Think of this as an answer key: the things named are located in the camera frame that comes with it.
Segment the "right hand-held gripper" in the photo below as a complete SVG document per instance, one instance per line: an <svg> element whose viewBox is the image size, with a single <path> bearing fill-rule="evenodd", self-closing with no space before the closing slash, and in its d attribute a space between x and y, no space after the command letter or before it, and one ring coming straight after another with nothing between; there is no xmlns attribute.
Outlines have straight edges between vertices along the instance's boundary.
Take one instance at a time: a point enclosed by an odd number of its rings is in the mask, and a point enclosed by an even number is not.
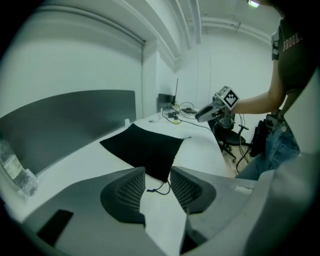
<svg viewBox="0 0 320 256"><path fill-rule="evenodd" d="M224 86L215 93L212 98L213 104L208 104L195 114L195 119L200 122L208 122L218 119L218 123L224 128L234 125L234 115L231 113L239 97L228 86Z"/></svg>

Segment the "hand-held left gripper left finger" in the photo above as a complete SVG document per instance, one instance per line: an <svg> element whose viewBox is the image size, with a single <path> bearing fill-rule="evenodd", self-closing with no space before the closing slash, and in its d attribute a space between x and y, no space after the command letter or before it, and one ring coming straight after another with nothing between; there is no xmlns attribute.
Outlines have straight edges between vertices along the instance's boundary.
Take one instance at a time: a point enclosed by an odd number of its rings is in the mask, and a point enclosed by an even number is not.
<svg viewBox="0 0 320 256"><path fill-rule="evenodd" d="M35 209L24 225L68 256L165 256L145 231L142 167L76 182Z"/></svg>

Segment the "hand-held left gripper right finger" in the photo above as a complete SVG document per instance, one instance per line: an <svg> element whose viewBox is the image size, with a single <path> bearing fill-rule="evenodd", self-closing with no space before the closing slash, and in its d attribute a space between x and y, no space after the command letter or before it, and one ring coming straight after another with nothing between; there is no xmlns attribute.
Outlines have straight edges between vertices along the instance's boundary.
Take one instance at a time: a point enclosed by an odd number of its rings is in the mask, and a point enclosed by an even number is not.
<svg viewBox="0 0 320 256"><path fill-rule="evenodd" d="M185 167L170 170L171 189L186 213L180 253L212 239L242 210L255 181L229 178Z"/></svg>

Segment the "black cloth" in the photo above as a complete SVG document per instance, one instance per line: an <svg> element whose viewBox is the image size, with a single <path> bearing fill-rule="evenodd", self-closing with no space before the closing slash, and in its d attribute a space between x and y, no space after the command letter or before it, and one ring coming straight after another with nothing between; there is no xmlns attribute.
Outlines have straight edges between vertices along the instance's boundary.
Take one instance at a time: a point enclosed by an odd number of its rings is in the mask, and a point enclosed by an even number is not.
<svg viewBox="0 0 320 256"><path fill-rule="evenodd" d="M184 140L131 124L125 131L100 141L100 144L127 164L135 168L144 167L147 175L167 183Z"/></svg>

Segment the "person's right forearm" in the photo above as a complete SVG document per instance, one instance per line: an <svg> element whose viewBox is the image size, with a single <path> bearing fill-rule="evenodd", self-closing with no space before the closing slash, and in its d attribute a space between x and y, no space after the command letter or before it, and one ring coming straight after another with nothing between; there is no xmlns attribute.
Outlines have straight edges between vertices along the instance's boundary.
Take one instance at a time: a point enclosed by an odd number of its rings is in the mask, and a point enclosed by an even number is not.
<svg viewBox="0 0 320 256"><path fill-rule="evenodd" d="M266 114L275 112L286 97L283 90L270 89L268 92L249 99L239 100L232 109L233 114Z"/></svg>

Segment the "black mesh office chair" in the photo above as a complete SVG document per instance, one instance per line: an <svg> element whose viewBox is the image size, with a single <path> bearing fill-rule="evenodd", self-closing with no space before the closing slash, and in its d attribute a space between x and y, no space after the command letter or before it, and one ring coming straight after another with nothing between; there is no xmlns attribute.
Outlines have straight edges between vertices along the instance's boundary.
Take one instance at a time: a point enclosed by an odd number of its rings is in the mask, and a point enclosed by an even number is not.
<svg viewBox="0 0 320 256"><path fill-rule="evenodd" d="M208 125L211 128L215 139L217 142L221 142L222 144L219 144L219 148L221 152L225 151L227 152L230 156L233 157L232 162L236 162L236 156L231 152L231 146L240 146L244 145L247 147L250 147L251 144L247 143L245 138L241 136L241 133L243 130L249 130L246 126L244 125L239 125L240 130L239 132L233 131L233 126L231 128L223 128L221 125L219 125L217 122L210 120L208 121Z"/></svg>

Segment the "black computer monitor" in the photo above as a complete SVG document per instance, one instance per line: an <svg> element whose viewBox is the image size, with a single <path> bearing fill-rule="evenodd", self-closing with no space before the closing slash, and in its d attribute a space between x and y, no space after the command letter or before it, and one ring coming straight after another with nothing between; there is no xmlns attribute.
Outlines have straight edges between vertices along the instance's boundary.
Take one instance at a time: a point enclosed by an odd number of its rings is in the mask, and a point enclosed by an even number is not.
<svg viewBox="0 0 320 256"><path fill-rule="evenodd" d="M174 96L172 97L172 106L175 106L176 105L176 97L177 97L177 92L178 92L178 85L179 85L179 79L177 78L176 79L176 86L175 86L175 93L174 93Z"/></svg>

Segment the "black waist pouch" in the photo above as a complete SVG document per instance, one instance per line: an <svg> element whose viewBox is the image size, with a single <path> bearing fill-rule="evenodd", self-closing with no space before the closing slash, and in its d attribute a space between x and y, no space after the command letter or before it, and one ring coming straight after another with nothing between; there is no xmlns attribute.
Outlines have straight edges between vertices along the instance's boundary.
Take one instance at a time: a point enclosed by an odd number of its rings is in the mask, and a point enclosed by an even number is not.
<svg viewBox="0 0 320 256"><path fill-rule="evenodd" d="M251 141L251 153L252 158L259 154L265 156L266 139L268 131L265 120L260 120L258 125L255 127L254 135Z"/></svg>

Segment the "person's blue jeans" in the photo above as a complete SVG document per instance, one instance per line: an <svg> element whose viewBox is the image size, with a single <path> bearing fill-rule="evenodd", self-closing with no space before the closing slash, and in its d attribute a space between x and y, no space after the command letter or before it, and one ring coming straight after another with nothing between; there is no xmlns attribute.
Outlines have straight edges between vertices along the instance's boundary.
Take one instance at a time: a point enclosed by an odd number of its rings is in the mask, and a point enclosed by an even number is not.
<svg viewBox="0 0 320 256"><path fill-rule="evenodd" d="M236 176L237 179L257 181L263 172L276 170L283 162L301 153L292 130L284 118L278 119L265 142L264 152L255 156Z"/></svg>

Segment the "dark grey desk divider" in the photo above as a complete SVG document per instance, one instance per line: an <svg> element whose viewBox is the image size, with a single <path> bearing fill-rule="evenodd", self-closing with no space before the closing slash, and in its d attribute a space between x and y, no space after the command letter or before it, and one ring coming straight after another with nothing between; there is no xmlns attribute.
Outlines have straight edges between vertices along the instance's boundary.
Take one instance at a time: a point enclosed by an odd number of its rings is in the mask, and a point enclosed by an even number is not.
<svg viewBox="0 0 320 256"><path fill-rule="evenodd" d="M136 120L133 90L86 90L47 97L0 118L0 131L23 167L38 174Z"/></svg>

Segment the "person's black t-shirt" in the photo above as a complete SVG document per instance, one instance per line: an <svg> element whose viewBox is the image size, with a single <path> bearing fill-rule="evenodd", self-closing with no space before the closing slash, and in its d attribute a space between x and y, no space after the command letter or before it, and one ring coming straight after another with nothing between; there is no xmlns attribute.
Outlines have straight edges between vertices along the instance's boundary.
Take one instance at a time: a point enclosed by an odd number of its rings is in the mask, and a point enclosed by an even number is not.
<svg viewBox="0 0 320 256"><path fill-rule="evenodd" d="M320 11L302 0L269 0L281 12L271 37L272 59L286 94L300 93L310 81L320 59Z"/></svg>

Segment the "clear plastic water bottle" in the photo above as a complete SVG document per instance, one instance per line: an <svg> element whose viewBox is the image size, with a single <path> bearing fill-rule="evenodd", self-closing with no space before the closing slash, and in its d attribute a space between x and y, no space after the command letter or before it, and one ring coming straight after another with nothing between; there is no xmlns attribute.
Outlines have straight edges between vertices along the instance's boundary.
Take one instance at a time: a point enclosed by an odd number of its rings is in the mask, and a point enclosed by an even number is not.
<svg viewBox="0 0 320 256"><path fill-rule="evenodd" d="M27 196L33 196L38 189L36 177L27 171L12 150L10 144L0 136L0 164L13 183Z"/></svg>

